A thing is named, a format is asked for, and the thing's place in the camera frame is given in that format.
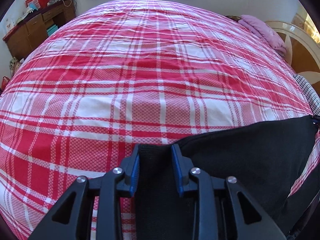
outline black fabric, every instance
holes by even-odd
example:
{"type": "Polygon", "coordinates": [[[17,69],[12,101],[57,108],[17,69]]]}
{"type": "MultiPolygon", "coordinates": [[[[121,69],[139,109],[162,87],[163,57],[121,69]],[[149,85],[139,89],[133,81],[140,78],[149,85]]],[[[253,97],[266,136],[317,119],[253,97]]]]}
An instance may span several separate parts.
{"type": "Polygon", "coordinates": [[[311,216],[313,215],[314,211],[316,210],[320,200],[320,191],[316,195],[316,197],[313,199],[310,206],[307,208],[307,210],[303,213],[302,217],[299,219],[299,221],[294,225],[293,229],[290,230],[291,235],[294,232],[301,232],[306,224],[309,222],[311,216]]]}
{"type": "Polygon", "coordinates": [[[313,212],[305,228],[299,233],[296,240],[318,240],[320,238],[320,203],[313,212]]]}
{"type": "MultiPolygon", "coordinates": [[[[310,116],[259,122],[177,141],[182,155],[211,176],[236,176],[286,234],[319,191],[318,168],[288,197],[315,144],[310,116]]],[[[141,145],[135,195],[138,240],[191,239],[193,201],[180,199],[170,145],[141,145]]]]}

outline blue and white striped fabric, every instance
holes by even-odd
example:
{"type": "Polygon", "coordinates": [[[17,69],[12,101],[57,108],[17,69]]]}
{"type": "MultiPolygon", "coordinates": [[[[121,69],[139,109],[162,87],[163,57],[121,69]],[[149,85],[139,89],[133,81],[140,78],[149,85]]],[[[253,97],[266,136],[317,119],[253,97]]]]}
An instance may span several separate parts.
{"type": "Polygon", "coordinates": [[[293,77],[301,87],[313,114],[320,115],[320,98],[311,84],[303,76],[294,74],[293,77]]]}

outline pink pillow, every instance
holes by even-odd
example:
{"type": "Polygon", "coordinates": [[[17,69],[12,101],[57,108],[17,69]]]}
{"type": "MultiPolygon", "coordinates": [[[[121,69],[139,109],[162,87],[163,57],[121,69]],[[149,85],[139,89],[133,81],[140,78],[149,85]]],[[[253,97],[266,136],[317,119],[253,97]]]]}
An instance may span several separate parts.
{"type": "Polygon", "coordinates": [[[246,27],[249,31],[258,36],[260,39],[263,39],[262,35],[251,25],[247,24],[244,20],[241,19],[238,21],[238,23],[240,23],[243,27],[246,27]]]}
{"type": "Polygon", "coordinates": [[[277,47],[275,50],[281,51],[284,55],[287,54],[287,49],[285,47],[277,47]]]}
{"type": "Polygon", "coordinates": [[[241,19],[243,19],[247,24],[254,27],[266,39],[270,47],[272,47],[273,49],[284,47],[284,41],[280,38],[278,33],[276,33],[263,21],[251,15],[241,15],[241,19]]]}

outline wooden desk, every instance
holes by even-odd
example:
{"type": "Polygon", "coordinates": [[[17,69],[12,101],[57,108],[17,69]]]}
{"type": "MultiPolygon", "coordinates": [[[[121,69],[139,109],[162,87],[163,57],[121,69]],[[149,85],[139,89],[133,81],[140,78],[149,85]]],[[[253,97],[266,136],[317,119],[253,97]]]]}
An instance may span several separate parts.
{"type": "Polygon", "coordinates": [[[56,24],[59,28],[76,17],[73,0],[58,1],[42,10],[29,14],[18,23],[3,40],[12,57],[25,59],[47,38],[47,28],[56,24]]]}

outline cable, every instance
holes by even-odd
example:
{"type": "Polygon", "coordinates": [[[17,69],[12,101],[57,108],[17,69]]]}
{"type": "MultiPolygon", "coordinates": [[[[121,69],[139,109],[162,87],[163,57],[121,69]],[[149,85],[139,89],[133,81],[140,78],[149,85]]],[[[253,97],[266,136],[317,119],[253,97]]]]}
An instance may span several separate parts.
{"type": "Polygon", "coordinates": [[[65,4],[65,2],[64,2],[65,0],[62,0],[62,1],[63,1],[63,4],[64,4],[65,7],[69,7],[69,6],[72,4],[72,0],[69,0],[69,1],[70,1],[70,4],[69,4],[69,5],[66,5],[66,4],[65,4]]]}
{"type": "Polygon", "coordinates": [[[78,0],[74,0],[74,2],[75,2],[75,12],[76,12],[76,10],[77,10],[77,5],[78,5],[78,0]]]}

